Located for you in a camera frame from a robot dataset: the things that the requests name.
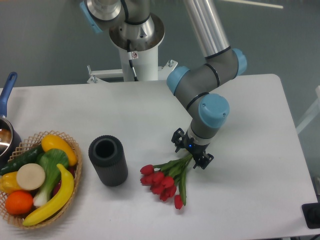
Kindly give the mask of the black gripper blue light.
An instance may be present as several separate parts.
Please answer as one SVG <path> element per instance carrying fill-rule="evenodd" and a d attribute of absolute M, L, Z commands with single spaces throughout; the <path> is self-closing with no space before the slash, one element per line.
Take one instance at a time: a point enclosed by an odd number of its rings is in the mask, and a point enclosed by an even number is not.
<path fill-rule="evenodd" d="M 175 152 L 177 153 L 181 149 L 186 149 L 193 156 L 195 164 L 193 169 L 200 167 L 205 169 L 210 162 L 214 159 L 214 156 L 210 153 L 206 153 L 208 144 L 200 144 L 196 142 L 194 137 L 189 137 L 188 134 L 178 128 L 172 135 L 171 142 L 175 146 Z"/>

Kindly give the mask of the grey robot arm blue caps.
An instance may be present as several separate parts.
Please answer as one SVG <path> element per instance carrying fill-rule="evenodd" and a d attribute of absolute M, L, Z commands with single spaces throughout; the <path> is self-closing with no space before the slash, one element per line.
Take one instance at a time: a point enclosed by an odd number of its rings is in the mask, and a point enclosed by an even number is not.
<path fill-rule="evenodd" d="M 206 149 L 230 111 L 227 100 L 213 90 L 241 75 L 247 60 L 230 46 L 213 1 L 186 0 L 184 5 L 205 63 L 195 70 L 172 63 L 165 66 L 168 88 L 192 118 L 188 130 L 176 130 L 171 140 L 177 150 L 186 149 L 195 165 L 205 169 L 213 160 Z M 151 13 L 148 0 L 83 0 L 80 8 L 96 33 L 109 33 L 121 61 L 120 71 L 90 71 L 91 80 L 117 76 L 126 82 L 160 79 L 165 71 L 158 65 L 158 47 L 165 28 Z"/>

